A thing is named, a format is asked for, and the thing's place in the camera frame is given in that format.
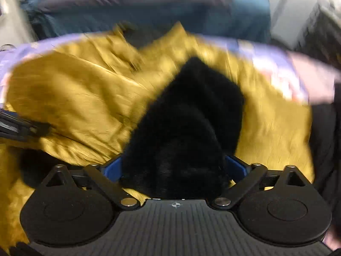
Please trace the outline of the black quilted jacket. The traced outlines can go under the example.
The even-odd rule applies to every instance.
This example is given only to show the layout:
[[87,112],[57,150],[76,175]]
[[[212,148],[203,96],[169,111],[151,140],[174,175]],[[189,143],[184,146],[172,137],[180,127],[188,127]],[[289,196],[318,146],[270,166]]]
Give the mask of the black quilted jacket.
[[340,83],[334,101],[312,106],[309,146],[314,166],[313,185],[332,211],[326,243],[340,248]]

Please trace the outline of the white machine with screen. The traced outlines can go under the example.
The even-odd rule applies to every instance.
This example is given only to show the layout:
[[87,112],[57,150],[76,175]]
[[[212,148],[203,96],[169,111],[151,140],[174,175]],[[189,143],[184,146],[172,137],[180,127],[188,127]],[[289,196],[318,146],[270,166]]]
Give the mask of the white machine with screen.
[[18,46],[36,40],[20,0],[1,0],[1,46]]

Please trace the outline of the gold satin jacket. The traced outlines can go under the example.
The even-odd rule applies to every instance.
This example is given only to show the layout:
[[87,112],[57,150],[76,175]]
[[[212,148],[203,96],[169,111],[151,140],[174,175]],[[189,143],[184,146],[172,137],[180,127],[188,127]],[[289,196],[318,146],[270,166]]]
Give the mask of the gold satin jacket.
[[244,118],[236,155],[268,168],[298,166],[313,181],[308,145],[309,106],[285,99],[253,63],[187,33],[169,33],[136,49],[121,31],[85,36],[17,65],[9,79],[7,109],[52,130],[26,143],[1,140],[1,247],[27,241],[19,212],[33,190],[20,178],[23,148],[41,149],[77,166],[119,155],[147,107],[196,56],[236,83]]

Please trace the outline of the blue covered bed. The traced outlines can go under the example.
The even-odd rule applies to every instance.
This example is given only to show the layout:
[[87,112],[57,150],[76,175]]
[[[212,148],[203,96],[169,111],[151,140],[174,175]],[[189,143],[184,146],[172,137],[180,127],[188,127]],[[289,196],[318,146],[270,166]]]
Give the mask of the blue covered bed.
[[40,0],[20,0],[39,39],[69,33],[109,31],[117,24],[136,28],[169,28],[181,23],[186,31],[266,43],[270,38],[269,0],[231,0],[228,5],[193,2],[149,5],[86,6],[44,12]]

